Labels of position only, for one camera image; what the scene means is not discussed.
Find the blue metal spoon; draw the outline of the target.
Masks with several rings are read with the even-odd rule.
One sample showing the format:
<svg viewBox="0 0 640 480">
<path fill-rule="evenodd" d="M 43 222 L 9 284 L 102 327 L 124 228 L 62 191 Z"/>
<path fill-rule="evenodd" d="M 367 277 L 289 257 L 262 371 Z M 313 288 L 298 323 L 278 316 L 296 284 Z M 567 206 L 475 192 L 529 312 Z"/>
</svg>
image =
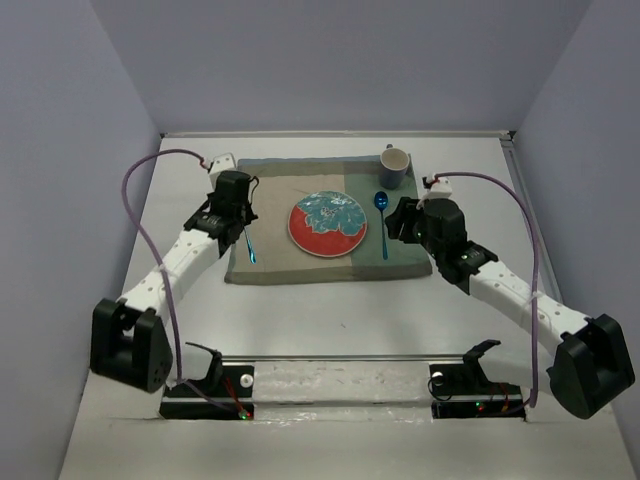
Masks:
<svg viewBox="0 0 640 480">
<path fill-rule="evenodd" d="M 388 259 L 388 247 L 386 241 L 386 233 L 385 233 L 385 218 L 384 212 L 389 205 L 389 198 L 386 192 L 378 191 L 374 195 L 374 205 L 380 214 L 381 221 L 381 245 L 382 245 L 382 258 L 384 260 Z"/>
</svg>

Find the blue metal fork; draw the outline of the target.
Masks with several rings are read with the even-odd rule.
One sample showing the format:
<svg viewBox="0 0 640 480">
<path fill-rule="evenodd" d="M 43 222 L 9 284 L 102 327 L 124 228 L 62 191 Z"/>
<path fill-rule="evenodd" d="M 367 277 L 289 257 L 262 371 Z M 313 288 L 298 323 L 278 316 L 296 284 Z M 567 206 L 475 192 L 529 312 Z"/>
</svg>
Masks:
<svg viewBox="0 0 640 480">
<path fill-rule="evenodd" d="M 253 247 L 252 240 L 251 240 L 249 227 L 245 226 L 243 231 L 244 231 L 244 235 L 245 235 L 249 261 L 250 261 L 251 264 L 255 265 L 257 263 L 257 257 L 256 257 L 256 252 L 255 252 L 255 249 Z"/>
</svg>

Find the patchwork cloth placemat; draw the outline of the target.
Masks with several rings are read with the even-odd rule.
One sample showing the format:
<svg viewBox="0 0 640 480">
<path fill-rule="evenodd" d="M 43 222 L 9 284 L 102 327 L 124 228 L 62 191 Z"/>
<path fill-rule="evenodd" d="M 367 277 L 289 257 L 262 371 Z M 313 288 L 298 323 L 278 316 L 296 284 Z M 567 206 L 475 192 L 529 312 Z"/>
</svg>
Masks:
<svg viewBox="0 0 640 480">
<path fill-rule="evenodd" d="M 248 232 L 257 257 L 251 263 L 247 245 L 239 240 L 231 249 L 225 281 L 235 285 L 294 285 L 331 282 L 390 281 L 433 273 L 427 253 L 418 245 L 388 241 L 382 257 L 382 226 L 373 199 L 381 190 L 379 157 L 241 159 L 238 168 L 259 179 L 253 210 L 258 219 Z M 305 196 L 319 191 L 343 192 L 366 214 L 361 243 L 335 258 L 314 256 L 291 238 L 291 210 Z"/>
</svg>

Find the lavender cup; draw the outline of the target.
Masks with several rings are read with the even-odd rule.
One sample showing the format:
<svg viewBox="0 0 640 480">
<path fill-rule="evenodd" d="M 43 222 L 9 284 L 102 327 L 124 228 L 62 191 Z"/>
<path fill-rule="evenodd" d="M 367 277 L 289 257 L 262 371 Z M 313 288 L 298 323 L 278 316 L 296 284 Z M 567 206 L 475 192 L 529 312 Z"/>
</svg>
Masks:
<svg viewBox="0 0 640 480">
<path fill-rule="evenodd" d="M 388 144 L 379 156 L 379 183 L 384 189 L 398 189 L 411 166 L 410 155 Z"/>
</svg>

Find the red and teal plate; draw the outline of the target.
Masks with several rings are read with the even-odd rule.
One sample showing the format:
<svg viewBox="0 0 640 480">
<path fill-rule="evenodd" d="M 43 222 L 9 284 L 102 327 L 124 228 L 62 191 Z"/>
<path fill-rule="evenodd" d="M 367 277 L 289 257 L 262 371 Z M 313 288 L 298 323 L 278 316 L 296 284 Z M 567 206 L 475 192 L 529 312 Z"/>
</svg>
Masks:
<svg viewBox="0 0 640 480">
<path fill-rule="evenodd" d="M 368 221 L 364 209 L 348 194 L 319 191 L 291 208 L 287 228 L 300 250 L 316 257 L 337 258 L 361 244 Z"/>
</svg>

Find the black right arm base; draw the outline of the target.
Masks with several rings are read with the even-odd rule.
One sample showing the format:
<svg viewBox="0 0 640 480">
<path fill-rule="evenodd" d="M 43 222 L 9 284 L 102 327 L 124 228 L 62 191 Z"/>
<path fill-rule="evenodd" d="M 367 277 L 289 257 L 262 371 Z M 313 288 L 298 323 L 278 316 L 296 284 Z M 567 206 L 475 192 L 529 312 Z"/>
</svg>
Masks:
<svg viewBox="0 0 640 480">
<path fill-rule="evenodd" d="M 434 419 L 526 419 L 527 401 L 521 388 L 489 381 L 480 366 L 486 352 L 500 344 L 498 340 L 485 340 L 469 349 L 458 362 L 429 366 L 427 389 Z"/>
</svg>

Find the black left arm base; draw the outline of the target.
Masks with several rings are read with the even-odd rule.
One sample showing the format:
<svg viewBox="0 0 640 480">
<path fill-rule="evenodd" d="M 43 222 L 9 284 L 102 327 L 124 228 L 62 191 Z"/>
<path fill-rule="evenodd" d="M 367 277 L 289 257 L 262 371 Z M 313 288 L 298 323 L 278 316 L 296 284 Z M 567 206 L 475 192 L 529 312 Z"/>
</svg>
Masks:
<svg viewBox="0 0 640 480">
<path fill-rule="evenodd" d="M 255 367 L 227 362 L 213 348 L 186 342 L 182 347 L 185 383 L 162 392 L 158 414 L 166 420 L 251 421 Z"/>
</svg>

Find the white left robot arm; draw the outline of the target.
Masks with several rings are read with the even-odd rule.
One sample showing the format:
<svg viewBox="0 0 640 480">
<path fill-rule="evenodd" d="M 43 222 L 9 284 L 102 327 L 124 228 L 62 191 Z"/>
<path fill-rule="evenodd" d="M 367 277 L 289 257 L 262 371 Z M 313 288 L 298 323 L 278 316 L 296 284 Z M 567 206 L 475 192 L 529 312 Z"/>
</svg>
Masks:
<svg viewBox="0 0 640 480">
<path fill-rule="evenodd" d="M 214 190 L 184 223 L 161 256 L 148 234 L 143 238 L 157 265 L 116 300 L 103 299 L 92 313 L 90 369 L 93 373 L 147 393 L 187 381 L 209 395 L 221 383 L 218 352 L 207 350 L 186 361 L 177 305 L 199 277 L 257 219 L 252 209 L 255 176 L 237 170 L 218 174 Z"/>
</svg>

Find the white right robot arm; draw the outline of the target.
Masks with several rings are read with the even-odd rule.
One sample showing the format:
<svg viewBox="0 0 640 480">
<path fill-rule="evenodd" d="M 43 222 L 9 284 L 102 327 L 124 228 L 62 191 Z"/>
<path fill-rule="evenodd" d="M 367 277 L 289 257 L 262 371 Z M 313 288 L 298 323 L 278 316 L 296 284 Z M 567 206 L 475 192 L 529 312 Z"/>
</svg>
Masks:
<svg viewBox="0 0 640 480">
<path fill-rule="evenodd" d="M 388 236 L 423 247 L 442 278 L 530 334 L 553 358 L 532 384 L 570 414 L 589 419 L 636 380 L 624 333 L 611 316 L 590 317 L 555 301 L 515 275 L 467 237 L 465 217 L 449 199 L 400 199 L 384 224 Z"/>
</svg>

